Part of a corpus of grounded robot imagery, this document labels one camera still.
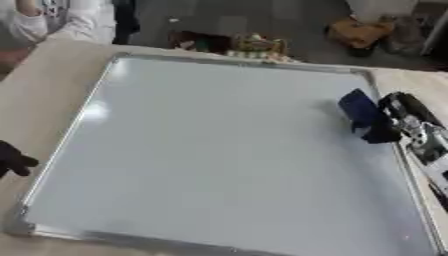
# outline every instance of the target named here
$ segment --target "whiteboard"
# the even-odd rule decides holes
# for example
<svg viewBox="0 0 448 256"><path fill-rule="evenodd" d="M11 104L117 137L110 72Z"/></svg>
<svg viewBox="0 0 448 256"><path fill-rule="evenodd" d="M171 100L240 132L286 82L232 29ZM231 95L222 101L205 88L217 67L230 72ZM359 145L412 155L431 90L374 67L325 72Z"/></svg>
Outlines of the whiteboard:
<svg viewBox="0 0 448 256"><path fill-rule="evenodd" d="M393 147L356 138L338 110L355 88L375 96L360 74L306 65L117 58L30 191L25 220L73 239L435 255Z"/></svg>

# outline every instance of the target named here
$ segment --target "black glove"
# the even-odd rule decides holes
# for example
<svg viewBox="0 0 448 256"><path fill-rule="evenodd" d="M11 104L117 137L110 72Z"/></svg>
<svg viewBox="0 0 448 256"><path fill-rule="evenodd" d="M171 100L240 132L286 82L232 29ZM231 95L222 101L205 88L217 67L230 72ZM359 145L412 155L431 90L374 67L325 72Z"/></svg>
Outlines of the black glove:
<svg viewBox="0 0 448 256"><path fill-rule="evenodd" d="M0 179L5 176L8 171L13 171L19 176L30 175L28 167L36 167L39 161L22 155L22 152L11 144L0 140Z"/></svg>

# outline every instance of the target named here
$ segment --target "tabletop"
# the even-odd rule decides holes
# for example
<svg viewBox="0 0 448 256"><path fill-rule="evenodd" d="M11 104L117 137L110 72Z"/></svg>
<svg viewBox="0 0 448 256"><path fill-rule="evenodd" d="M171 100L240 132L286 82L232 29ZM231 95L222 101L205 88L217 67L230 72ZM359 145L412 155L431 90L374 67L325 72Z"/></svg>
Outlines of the tabletop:
<svg viewBox="0 0 448 256"><path fill-rule="evenodd" d="M180 50L134 46L103 46L73 41L41 44L13 73L0 83L0 138L41 161L48 159L69 127L86 96L110 58L117 52L184 56L226 57ZM393 69L372 69L381 94L406 91L421 99L448 124L448 74ZM428 189L422 174L413 169L418 186L444 245L448 244L448 215ZM0 214L4 215L29 188L33 178L5 177L0 184ZM0 234L0 254L68 255L159 255L166 251L141 251L101 244L46 238L16 238Z"/></svg>

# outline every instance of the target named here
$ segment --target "floor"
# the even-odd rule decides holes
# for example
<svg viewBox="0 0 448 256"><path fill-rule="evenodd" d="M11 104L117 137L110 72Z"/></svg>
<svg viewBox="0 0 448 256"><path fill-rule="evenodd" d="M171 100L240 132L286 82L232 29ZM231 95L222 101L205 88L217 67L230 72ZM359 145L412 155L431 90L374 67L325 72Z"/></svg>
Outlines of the floor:
<svg viewBox="0 0 448 256"><path fill-rule="evenodd" d="M350 14L344 0L137 0L141 33L132 44L167 47L172 30L234 35L257 32L289 41L291 55L324 63L434 70L424 58L390 55L378 49L369 58L354 58L327 40L323 28Z"/></svg>

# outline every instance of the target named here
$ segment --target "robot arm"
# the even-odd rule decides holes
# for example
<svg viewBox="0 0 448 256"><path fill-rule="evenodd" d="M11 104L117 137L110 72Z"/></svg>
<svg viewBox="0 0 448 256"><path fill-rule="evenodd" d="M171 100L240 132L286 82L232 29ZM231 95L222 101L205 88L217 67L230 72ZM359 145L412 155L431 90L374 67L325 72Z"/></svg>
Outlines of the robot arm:
<svg viewBox="0 0 448 256"><path fill-rule="evenodd" d="M411 94L395 92L375 104L357 89L344 96L339 106L353 129L362 129L362 138L371 144L406 138L407 151L448 211L448 131L423 103Z"/></svg>

